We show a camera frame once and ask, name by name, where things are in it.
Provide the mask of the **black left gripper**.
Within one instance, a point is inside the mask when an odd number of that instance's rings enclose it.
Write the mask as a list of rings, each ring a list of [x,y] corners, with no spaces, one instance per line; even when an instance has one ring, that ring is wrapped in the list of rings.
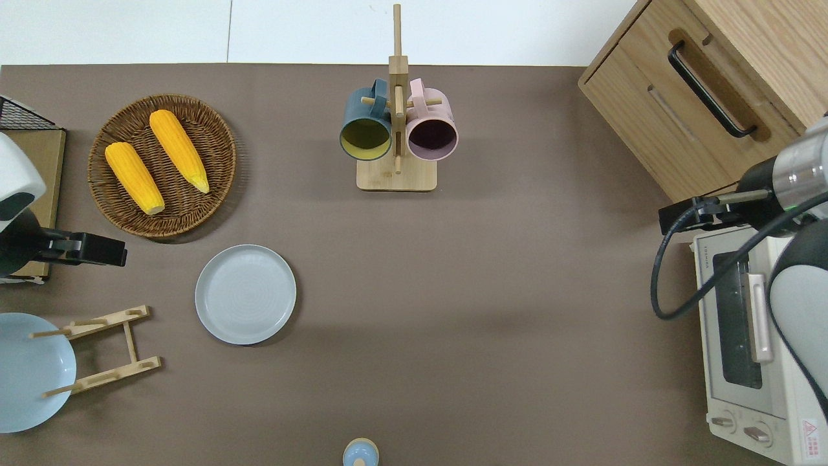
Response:
[[[95,265],[124,267],[127,248],[124,241],[85,233],[45,233],[44,248],[39,251],[43,263],[79,265],[83,261]]]

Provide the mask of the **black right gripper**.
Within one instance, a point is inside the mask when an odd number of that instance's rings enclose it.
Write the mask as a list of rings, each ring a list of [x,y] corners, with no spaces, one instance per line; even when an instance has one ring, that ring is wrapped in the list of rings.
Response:
[[[659,209],[660,233],[669,230],[689,231],[706,225],[747,225],[748,220],[739,204],[751,201],[748,192],[730,192],[709,197],[710,206],[704,199],[686,199]]]

